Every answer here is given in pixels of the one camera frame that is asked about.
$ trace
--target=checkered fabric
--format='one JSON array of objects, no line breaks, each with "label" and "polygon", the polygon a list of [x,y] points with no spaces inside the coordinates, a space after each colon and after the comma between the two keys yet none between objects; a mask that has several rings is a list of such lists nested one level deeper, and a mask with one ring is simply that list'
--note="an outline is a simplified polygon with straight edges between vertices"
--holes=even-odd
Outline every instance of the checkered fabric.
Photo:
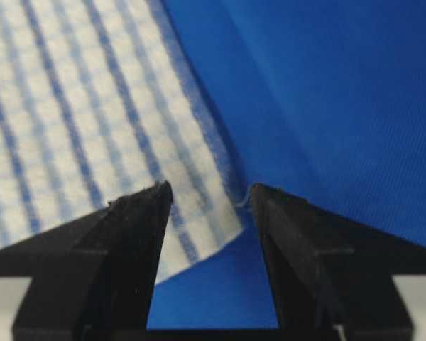
[{"label": "checkered fabric", "polygon": [[159,1],[0,0],[0,247],[172,183],[158,281],[242,229],[236,179]]}]

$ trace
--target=fabric sample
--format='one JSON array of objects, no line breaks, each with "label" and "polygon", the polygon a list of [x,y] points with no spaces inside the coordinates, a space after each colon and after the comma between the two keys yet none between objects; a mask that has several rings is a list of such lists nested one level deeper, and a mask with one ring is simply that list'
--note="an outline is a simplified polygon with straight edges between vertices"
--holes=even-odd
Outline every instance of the fabric sample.
[{"label": "fabric sample", "polygon": [[235,172],[154,0],[0,0],[0,247],[173,185],[157,281],[242,230]]}]

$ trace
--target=blue background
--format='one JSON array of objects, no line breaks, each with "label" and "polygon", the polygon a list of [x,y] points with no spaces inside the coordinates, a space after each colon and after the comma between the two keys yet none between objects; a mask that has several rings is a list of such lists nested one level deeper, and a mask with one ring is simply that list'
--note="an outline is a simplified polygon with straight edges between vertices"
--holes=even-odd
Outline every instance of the blue background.
[{"label": "blue background", "polygon": [[[243,186],[426,246],[426,1],[166,0]],[[275,327],[251,222],[156,286],[150,328]]]}]

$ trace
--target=blue fabric backdrop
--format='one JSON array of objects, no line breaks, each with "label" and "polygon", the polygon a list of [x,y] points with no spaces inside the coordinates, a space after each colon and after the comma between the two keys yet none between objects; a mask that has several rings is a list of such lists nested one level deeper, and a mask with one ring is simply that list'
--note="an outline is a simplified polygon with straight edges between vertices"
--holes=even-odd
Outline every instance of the blue fabric backdrop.
[{"label": "blue fabric backdrop", "polygon": [[[166,0],[243,186],[426,245],[426,1]],[[149,327],[276,326],[255,230],[155,290]]]}]

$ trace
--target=textured fabric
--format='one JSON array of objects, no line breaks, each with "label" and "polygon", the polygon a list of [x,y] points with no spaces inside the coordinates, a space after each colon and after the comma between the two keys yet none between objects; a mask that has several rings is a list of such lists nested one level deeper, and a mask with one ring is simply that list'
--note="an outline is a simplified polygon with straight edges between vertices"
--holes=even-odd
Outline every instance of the textured fabric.
[{"label": "textured fabric", "polygon": [[[426,1],[165,3],[248,183],[426,245]],[[156,286],[151,327],[275,327],[250,232]]]},{"label": "textured fabric", "polygon": [[158,281],[240,231],[234,170],[158,1],[0,0],[0,247],[156,180]]}]

